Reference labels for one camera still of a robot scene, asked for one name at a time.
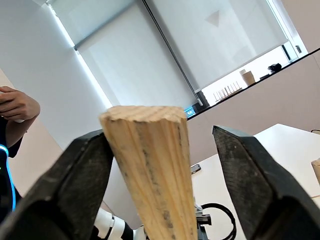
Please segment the black object on sill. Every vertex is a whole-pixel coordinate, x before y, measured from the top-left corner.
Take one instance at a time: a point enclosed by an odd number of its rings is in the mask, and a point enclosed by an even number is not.
[[[273,65],[269,66],[268,69],[273,74],[273,73],[279,72],[282,69],[282,66],[280,63],[277,63],[277,64],[273,64]]]
[[[270,74],[267,74],[267,75],[264,75],[264,76],[260,77],[260,81],[267,79],[269,76],[270,76]]]

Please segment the small wooden object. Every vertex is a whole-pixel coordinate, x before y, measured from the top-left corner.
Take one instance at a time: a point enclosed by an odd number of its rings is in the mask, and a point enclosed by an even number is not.
[[[318,182],[320,184],[320,159],[311,162],[311,165],[313,167],[316,178],[318,179]]]
[[[183,109],[116,106],[100,122],[150,240],[197,240]]]
[[[251,71],[243,73],[242,78],[248,87],[256,82],[255,77]]]

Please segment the white table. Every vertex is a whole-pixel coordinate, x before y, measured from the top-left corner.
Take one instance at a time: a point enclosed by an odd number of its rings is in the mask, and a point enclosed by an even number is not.
[[[320,195],[320,186],[311,162],[320,158],[320,135],[277,124],[257,135],[271,156],[289,171],[310,197]],[[236,218],[236,240],[246,240],[240,226],[235,207],[231,201],[223,177],[219,156],[216,154],[200,163],[201,171],[192,175],[193,194],[197,204],[219,203],[231,210]],[[314,198],[320,206],[320,197]],[[214,209],[211,214],[212,226],[206,227],[210,240],[225,238],[232,230],[232,224],[224,212]]]

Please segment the white roller blind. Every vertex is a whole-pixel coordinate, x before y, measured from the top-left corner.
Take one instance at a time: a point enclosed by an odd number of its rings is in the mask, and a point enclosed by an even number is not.
[[[136,5],[78,50],[111,101],[181,107],[196,102],[169,51]]]
[[[134,0],[50,0],[48,3],[77,44],[133,2]]]
[[[152,0],[200,90],[286,43],[266,0]]]
[[[133,1],[51,4],[75,44],[110,20],[78,51],[113,105],[186,108],[197,102],[159,33]]]
[[[287,42],[266,0],[147,2],[166,24],[195,90]],[[49,3],[73,42],[85,39],[78,50],[113,105],[196,102],[154,23],[134,0]]]

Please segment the wooden block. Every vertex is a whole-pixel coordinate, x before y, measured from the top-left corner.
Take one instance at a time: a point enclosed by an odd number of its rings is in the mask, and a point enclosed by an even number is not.
[[[100,122],[149,238],[197,240],[183,109],[116,106]]]
[[[313,167],[316,178],[318,179],[318,182],[320,184],[320,159],[311,162],[311,165]]]

